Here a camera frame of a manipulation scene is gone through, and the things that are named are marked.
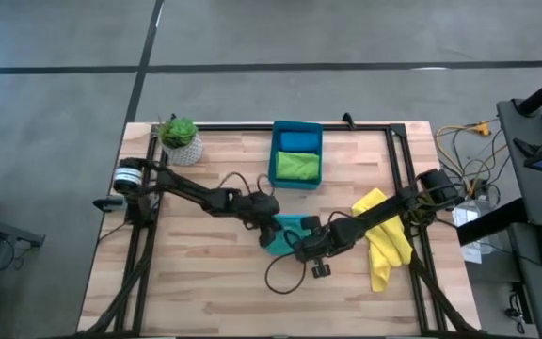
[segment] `blue bin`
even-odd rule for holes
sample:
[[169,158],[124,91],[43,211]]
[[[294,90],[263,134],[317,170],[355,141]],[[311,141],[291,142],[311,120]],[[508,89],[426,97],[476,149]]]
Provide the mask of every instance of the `blue bin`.
[[[309,132],[314,133],[319,137],[319,148],[314,152],[319,155],[319,176],[315,180],[284,180],[276,178],[276,159],[279,147],[279,134],[281,132]],[[319,123],[300,122],[300,121],[275,121],[273,123],[273,136],[271,139],[271,155],[269,157],[269,181],[275,187],[295,188],[295,189],[316,189],[321,184],[321,152],[323,148],[323,132],[324,127]]]

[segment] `wooden table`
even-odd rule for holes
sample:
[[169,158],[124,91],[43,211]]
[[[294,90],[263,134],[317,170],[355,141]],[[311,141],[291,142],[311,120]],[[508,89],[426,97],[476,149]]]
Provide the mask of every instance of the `wooden table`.
[[[430,124],[404,122],[416,173],[438,166]],[[145,157],[151,126],[127,125],[119,158]],[[205,186],[217,186],[232,171],[255,188],[267,173],[270,132],[202,132],[204,155],[192,167],[173,167]],[[375,187],[394,192],[385,136],[369,131],[324,133],[323,183],[315,191],[277,189],[281,213],[320,215],[350,206]],[[244,188],[237,178],[226,186]],[[307,277],[293,294],[269,291],[264,272],[273,259],[258,246],[258,231],[233,218],[211,218],[199,206],[165,194],[158,220],[143,335],[407,335],[419,333],[406,267],[392,270],[385,292],[373,293],[368,243],[328,259],[332,275]],[[106,215],[102,233],[122,223],[123,213]],[[436,223],[428,229],[438,282],[454,307],[479,328],[478,315],[456,231]],[[119,290],[131,227],[110,235],[97,249],[78,330],[88,328]],[[302,265],[286,258],[274,266],[276,288],[294,286]],[[430,295],[426,312],[433,324]],[[133,307],[129,307],[127,326]]]

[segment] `cloth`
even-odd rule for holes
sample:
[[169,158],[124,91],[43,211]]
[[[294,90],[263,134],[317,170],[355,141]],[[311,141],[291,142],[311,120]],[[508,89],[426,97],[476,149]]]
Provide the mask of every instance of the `cloth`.
[[319,135],[309,132],[281,132],[279,148],[284,152],[315,152],[319,149]]
[[[298,236],[300,236],[300,239],[306,237],[307,235],[310,235],[311,230],[303,230],[302,226],[300,225],[300,220],[308,216],[309,215],[274,215],[273,218],[279,223],[279,225],[281,225],[281,230],[275,232],[275,240],[273,240],[273,242],[264,249],[269,254],[277,256],[288,254],[291,251],[294,251],[290,247],[290,245],[286,243],[283,234],[286,230],[290,230],[298,234]],[[294,244],[299,239],[293,234],[288,234],[288,240]]]
[[313,180],[319,177],[319,155],[313,153],[278,152],[276,178]]
[[[375,188],[356,202],[353,216],[357,216],[386,200],[382,191]],[[413,249],[405,238],[403,222],[399,217],[384,221],[365,233],[369,240],[369,271],[372,291],[382,292],[388,285],[391,267],[408,265]]]

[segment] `gray floor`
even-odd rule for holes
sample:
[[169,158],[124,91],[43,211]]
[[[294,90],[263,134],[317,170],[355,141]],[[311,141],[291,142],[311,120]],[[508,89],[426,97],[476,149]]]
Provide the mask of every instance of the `gray floor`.
[[[0,67],[136,66],[153,4],[0,0]],[[542,0],[167,0],[158,28],[151,64],[542,60]],[[108,189],[135,79],[0,75],[0,219],[47,234],[22,270],[5,272],[0,338],[74,331],[102,218],[91,201]],[[135,120],[335,121],[350,112],[430,120],[436,130],[492,119],[497,101],[540,86],[542,69],[149,74]],[[465,158],[488,139],[459,141]],[[510,165],[505,172],[508,202],[518,191]],[[506,285],[472,280],[483,328],[516,334],[502,315]]]

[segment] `potted plant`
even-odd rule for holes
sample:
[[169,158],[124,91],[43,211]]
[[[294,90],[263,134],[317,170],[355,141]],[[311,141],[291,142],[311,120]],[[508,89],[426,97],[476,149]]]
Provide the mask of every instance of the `potted plant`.
[[157,134],[170,165],[193,165],[202,156],[198,127],[188,118],[171,115],[170,120],[160,122]]

